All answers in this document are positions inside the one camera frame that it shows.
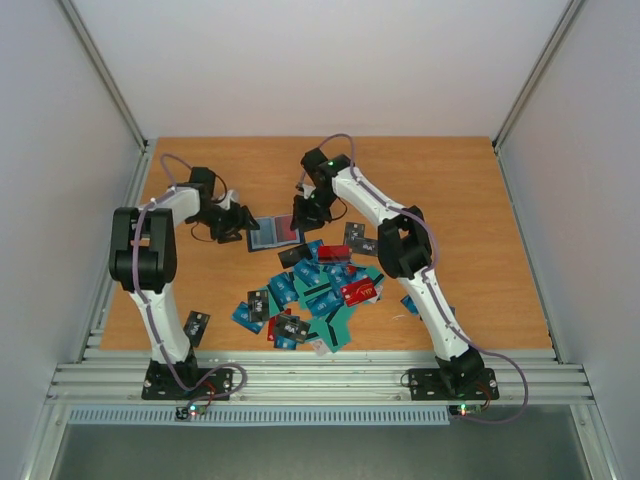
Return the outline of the dark blue card holder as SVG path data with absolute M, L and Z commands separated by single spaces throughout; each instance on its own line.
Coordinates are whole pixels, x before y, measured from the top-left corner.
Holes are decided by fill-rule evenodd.
M 250 230 L 247 238 L 249 252 L 303 244 L 304 233 L 299 229 L 292 230 L 291 214 L 266 216 L 256 219 L 257 230 Z

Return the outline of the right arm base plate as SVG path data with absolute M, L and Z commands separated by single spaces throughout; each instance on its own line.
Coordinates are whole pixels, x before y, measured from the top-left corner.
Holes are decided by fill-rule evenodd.
M 402 382 L 409 389 L 413 401 L 484 401 L 500 398 L 495 373 L 489 368 L 484 368 L 457 394 L 449 392 L 440 377 L 439 370 L 435 368 L 409 369 L 403 377 Z

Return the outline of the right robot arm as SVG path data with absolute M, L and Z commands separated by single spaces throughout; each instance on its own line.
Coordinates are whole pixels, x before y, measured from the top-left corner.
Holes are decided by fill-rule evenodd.
M 330 222 L 331 206 L 342 200 L 377 228 L 378 262 L 413 300 L 434 346 L 442 387 L 452 397 L 468 393 L 484 370 L 478 349 L 464 336 L 435 275 L 435 242 L 422 211 L 385 195 L 346 155 L 332 159 L 318 148 L 304 154 L 301 166 L 311 185 L 298 187 L 291 227 L 303 232 Z

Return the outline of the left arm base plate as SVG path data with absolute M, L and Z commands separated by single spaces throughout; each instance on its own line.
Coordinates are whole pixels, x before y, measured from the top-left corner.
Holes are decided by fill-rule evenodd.
M 158 401 L 187 401 L 199 397 L 205 399 L 213 397 L 214 400 L 226 401 L 230 398 L 232 388 L 237 385 L 237 380 L 240 380 L 240 375 L 232 369 L 223 368 L 197 385 L 204 373 L 205 369 L 199 368 L 194 373 L 183 372 L 180 380 L 186 388 L 182 388 L 168 369 L 149 369 L 143 381 L 141 398 Z

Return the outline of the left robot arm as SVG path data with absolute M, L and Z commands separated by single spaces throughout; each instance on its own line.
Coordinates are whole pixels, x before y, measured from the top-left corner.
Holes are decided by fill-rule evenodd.
M 178 257 L 175 230 L 202 224 L 219 244 L 242 239 L 258 228 L 239 195 L 226 188 L 214 195 L 218 176 L 207 167 L 190 169 L 189 179 L 170 185 L 160 196 L 113 213 L 109 273 L 137 306 L 151 343 L 150 385 L 161 378 L 179 398 L 195 395 L 207 376 L 198 370 L 193 345 L 179 319 L 173 282 Z

